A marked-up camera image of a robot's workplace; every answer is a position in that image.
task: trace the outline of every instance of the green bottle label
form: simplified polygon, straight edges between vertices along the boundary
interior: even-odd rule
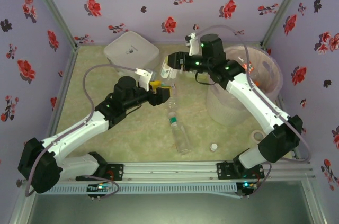
[[[172,124],[172,123],[176,122],[176,117],[172,117],[172,118],[170,118],[170,119],[169,119],[169,122],[170,122],[170,124]]]

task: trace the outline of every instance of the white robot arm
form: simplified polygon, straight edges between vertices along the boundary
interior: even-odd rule
[[[248,84],[245,69],[234,60],[227,60],[221,39],[216,34],[207,34],[200,38],[199,45],[195,34],[186,36],[186,45],[190,52],[176,52],[168,57],[168,65],[173,69],[208,73],[211,79],[224,90],[235,96],[257,119],[267,136],[255,147],[236,156],[234,171],[239,177],[251,172],[251,168],[263,162],[276,162],[299,145],[297,135],[279,118],[290,123],[299,133],[302,120],[295,115],[288,116],[272,103],[254,83]],[[275,113],[264,103],[274,108]]]
[[[24,147],[18,170],[28,180],[34,172],[31,185],[38,193],[51,189],[59,180],[74,179],[77,176],[94,175],[102,177],[106,173],[107,162],[92,152],[82,157],[66,158],[74,149],[95,135],[103,133],[141,107],[144,102],[151,105],[165,103],[170,97],[169,89],[149,90],[152,74],[137,69],[140,75],[138,86],[132,77],[121,77],[104,101],[95,107],[93,114],[52,137],[39,142],[29,140]],[[34,170],[33,164],[40,153],[45,151]]]

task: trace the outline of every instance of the clear plastic bottle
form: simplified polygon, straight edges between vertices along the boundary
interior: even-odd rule
[[[176,150],[179,154],[184,155],[191,151],[191,146],[184,126],[177,120],[177,95],[174,81],[173,79],[166,81],[166,84],[171,86],[171,95],[167,100],[168,118],[171,124]]]
[[[177,121],[175,112],[170,112],[168,118],[171,124],[176,150],[181,155],[189,153],[191,147],[184,126]]]

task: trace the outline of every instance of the glass panel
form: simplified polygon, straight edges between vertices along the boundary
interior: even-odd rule
[[[267,182],[250,199],[213,194],[38,195],[29,223],[313,223],[299,182]]]

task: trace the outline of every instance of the floral wallpaper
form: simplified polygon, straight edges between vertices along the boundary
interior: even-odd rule
[[[8,223],[24,144],[46,137],[72,48],[43,0],[0,3],[0,216]]]
[[[284,75],[286,109],[304,122],[328,223],[339,220],[338,1],[293,0],[268,45]]]
[[[216,30],[225,41],[237,41],[241,34],[246,41],[260,42],[283,0],[54,1],[77,43],[107,44],[127,30],[153,42],[183,42],[185,35],[216,24],[237,31]],[[292,16],[287,33],[293,24]],[[92,41],[80,39],[86,35]]]

